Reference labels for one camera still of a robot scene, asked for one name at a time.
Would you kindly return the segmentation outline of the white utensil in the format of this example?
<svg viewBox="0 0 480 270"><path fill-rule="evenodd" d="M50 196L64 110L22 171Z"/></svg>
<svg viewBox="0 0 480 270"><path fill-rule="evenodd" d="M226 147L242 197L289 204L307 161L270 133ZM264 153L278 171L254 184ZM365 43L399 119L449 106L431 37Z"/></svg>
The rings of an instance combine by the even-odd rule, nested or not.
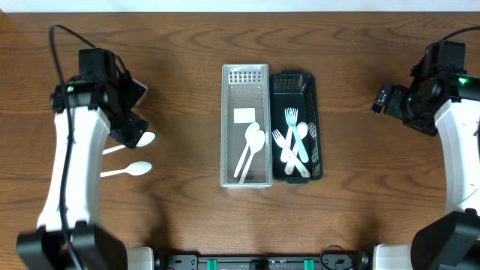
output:
<svg viewBox="0 0 480 270"><path fill-rule="evenodd" d="M271 132L274 141L277 143L279 147L286 151L289 156L289 161L292 161L293 164L297 167L298 171L300 172L301 176L304 178L309 178L311 176L308 169L303 165L303 163L297 158L297 156L293 153L293 151L287 146L287 141L281 134L278 129L275 129Z"/></svg>

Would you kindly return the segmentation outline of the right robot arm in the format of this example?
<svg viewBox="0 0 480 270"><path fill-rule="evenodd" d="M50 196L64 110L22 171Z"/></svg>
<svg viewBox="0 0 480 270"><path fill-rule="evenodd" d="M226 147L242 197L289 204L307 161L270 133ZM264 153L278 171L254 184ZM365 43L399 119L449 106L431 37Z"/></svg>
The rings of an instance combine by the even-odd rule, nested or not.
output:
<svg viewBox="0 0 480 270"><path fill-rule="evenodd" d="M465 51L446 39L428 45L411 85L385 84L373 102L373 113L439 136L446 198L444 215L410 243L376 245L372 269L479 268L479 78L465 70Z"/></svg>

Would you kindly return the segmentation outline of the white plastic spoon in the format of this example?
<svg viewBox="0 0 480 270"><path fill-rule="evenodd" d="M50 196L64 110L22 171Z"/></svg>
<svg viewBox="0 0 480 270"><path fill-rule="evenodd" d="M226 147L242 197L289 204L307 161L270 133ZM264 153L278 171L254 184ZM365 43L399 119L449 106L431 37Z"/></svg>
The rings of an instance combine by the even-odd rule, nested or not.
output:
<svg viewBox="0 0 480 270"><path fill-rule="evenodd" d="M300 122L297 125L297 131L299 132L300 137L303 139L307 136L308 133L308 125L305 122ZM298 154L298 147L297 143L292 148L292 153L297 155ZM295 168L295 162L291 157L289 157L288 161L286 162L284 172L289 176L293 174L293 170Z"/></svg>

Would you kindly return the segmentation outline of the mint green plastic fork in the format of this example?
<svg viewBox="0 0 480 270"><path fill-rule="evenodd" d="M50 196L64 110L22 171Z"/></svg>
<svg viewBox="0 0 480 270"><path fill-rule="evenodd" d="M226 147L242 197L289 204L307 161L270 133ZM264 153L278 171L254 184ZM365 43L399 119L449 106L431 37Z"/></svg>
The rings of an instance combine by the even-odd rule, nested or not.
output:
<svg viewBox="0 0 480 270"><path fill-rule="evenodd" d="M295 143L297 145L300 161L307 163L309 161L307 150L302 142L302 138L297 128L298 110L296 108L287 107L284 109L286 123L291 127Z"/></svg>

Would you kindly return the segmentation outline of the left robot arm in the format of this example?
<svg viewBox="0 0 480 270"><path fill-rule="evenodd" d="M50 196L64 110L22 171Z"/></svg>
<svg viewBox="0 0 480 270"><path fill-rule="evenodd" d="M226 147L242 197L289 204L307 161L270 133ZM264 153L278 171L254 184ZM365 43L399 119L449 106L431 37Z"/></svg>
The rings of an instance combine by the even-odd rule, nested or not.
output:
<svg viewBox="0 0 480 270"><path fill-rule="evenodd" d="M52 180L34 232L17 236L29 269L127 269L123 242L101 226L100 183L107 138L135 149L149 128L133 108L148 88L106 49L79 51L79 73L56 86Z"/></svg>

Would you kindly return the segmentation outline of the white plastic fork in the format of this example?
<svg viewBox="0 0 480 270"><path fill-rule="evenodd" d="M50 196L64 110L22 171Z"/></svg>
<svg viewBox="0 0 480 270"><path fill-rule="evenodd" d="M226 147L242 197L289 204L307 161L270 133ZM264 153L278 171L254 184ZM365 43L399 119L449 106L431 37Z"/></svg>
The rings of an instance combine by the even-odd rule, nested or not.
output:
<svg viewBox="0 0 480 270"><path fill-rule="evenodd" d="M288 124L288 129L286 133L286 146L290 148L292 142L293 129L291 123L293 123L293 118L297 117L298 110L296 108L288 107L284 110L286 123ZM283 149L280 155L280 160L286 163L289 159L289 154Z"/></svg>

